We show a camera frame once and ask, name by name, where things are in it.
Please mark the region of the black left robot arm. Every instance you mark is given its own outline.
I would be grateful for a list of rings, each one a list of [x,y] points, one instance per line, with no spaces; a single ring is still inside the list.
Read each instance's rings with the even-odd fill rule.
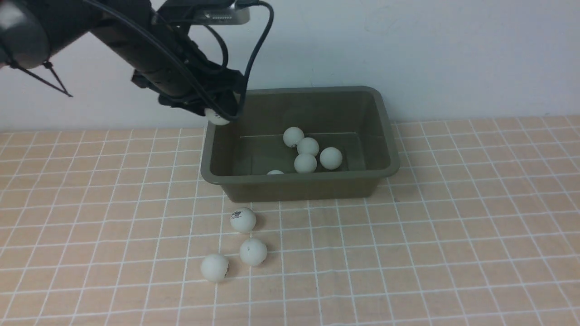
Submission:
[[[251,0],[3,0],[1,66],[48,84],[32,69],[51,73],[51,57],[91,33],[133,67],[132,82],[158,94],[160,105],[226,122],[244,109],[249,72],[227,67],[229,53],[212,25],[249,21]]]

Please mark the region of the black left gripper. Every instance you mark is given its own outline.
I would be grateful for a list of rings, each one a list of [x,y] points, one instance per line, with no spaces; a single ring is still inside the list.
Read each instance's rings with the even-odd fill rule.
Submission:
[[[245,76],[212,62],[185,31],[157,13],[105,13],[93,35],[133,67],[132,82],[158,103],[206,117],[237,119]]]

